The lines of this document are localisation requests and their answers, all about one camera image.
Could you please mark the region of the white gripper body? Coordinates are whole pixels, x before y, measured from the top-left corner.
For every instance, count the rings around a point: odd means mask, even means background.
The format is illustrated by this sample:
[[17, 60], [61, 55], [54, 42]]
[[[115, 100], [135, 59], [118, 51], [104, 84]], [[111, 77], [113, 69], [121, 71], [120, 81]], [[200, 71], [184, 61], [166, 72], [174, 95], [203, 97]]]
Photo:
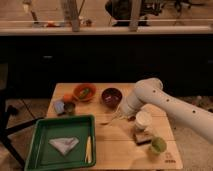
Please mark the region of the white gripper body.
[[119, 108], [121, 113], [126, 117], [130, 117], [134, 114], [134, 110], [129, 107], [125, 100], [121, 101]]

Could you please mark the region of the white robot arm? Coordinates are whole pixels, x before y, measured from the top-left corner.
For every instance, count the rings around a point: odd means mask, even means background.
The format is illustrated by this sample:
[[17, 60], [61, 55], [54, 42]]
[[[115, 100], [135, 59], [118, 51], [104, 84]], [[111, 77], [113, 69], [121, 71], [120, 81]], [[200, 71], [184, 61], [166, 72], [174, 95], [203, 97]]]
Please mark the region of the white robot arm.
[[124, 116], [131, 117], [145, 103], [161, 108], [213, 144], [213, 113], [168, 95], [163, 91], [160, 79], [148, 78], [136, 82], [122, 100], [120, 109]]

